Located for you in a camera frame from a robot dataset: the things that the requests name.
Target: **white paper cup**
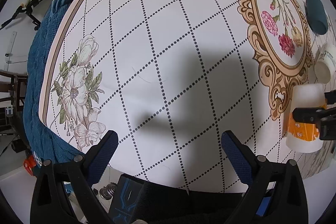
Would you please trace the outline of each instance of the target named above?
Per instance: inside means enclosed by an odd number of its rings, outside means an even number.
[[[286,138],[286,145],[290,149],[301,153],[312,153],[321,149],[323,141],[319,138],[316,126],[295,122],[292,113],[297,107],[321,107],[325,104],[322,84],[297,85],[293,88]]]
[[[320,55],[315,63],[314,71],[319,83],[329,83],[336,70],[336,47],[326,42],[323,44]]]

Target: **floral print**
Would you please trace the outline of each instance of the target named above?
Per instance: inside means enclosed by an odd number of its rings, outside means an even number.
[[[295,53],[295,47],[292,39],[283,33],[282,36],[279,36],[279,43],[281,50],[292,58]]]
[[[92,100],[99,104],[99,88],[102,72],[94,77],[94,70],[90,64],[99,48],[95,38],[88,34],[80,40],[78,49],[71,61],[59,65],[58,79],[54,81],[52,92],[58,96],[60,105],[59,124],[64,124],[69,137],[73,132],[79,150],[93,145],[101,139],[106,126],[97,122],[100,110],[92,107]]]
[[[263,11],[261,17],[267,30],[274,36],[278,35],[278,26],[272,16],[268,12]]]
[[[296,26],[294,26],[291,32],[292,32],[292,37],[293,37],[293,41],[295,42],[295,45],[297,47],[302,47],[303,41],[302,41],[302,34],[300,30]]]
[[[288,2],[285,0],[272,0],[269,8],[274,11],[276,8],[278,8],[278,12],[275,16],[271,16],[267,11],[263,11],[261,13],[261,17],[263,20],[263,23],[266,27],[266,29],[274,36],[278,35],[278,27],[276,22],[280,19],[283,20],[283,27],[284,27],[284,33],[282,35],[279,35],[279,45],[281,47],[281,50],[290,58],[293,57],[295,54],[295,46],[296,47],[302,47],[303,40],[302,40],[302,34],[298,27],[294,26],[296,24],[295,19],[293,17],[293,14],[288,7]],[[291,33],[293,39],[291,39],[288,35],[288,27],[289,25],[291,28]]]

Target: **blue blanket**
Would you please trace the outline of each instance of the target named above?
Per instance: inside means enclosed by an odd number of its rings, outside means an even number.
[[[54,163],[67,162],[72,160],[75,155],[81,154],[79,150],[69,145],[42,124],[38,115],[40,93],[49,50],[62,18],[72,1],[53,0],[41,22],[41,27],[35,35],[28,55],[28,84],[23,121],[31,150],[39,164],[43,159],[50,159]]]

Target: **ornate frame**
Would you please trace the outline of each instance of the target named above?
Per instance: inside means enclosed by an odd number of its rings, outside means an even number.
[[[303,84],[308,79],[308,68],[314,63],[310,48],[310,34],[307,21],[296,0],[290,0],[301,20],[303,28],[303,53],[295,66],[284,64],[270,45],[256,0],[239,0],[238,12],[249,24],[247,36],[254,49],[255,59],[259,63],[260,81],[269,87],[268,102],[272,119],[280,117],[292,97],[293,87]]]

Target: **white tablecloth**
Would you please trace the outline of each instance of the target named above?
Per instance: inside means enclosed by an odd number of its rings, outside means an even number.
[[[221,149],[225,130],[312,175],[315,156],[285,144],[286,115],[292,87],[316,83],[314,58],[335,35],[332,25],[310,30],[304,1],[74,0],[50,50],[40,118],[83,152],[116,131],[110,165],[172,187],[246,190]]]

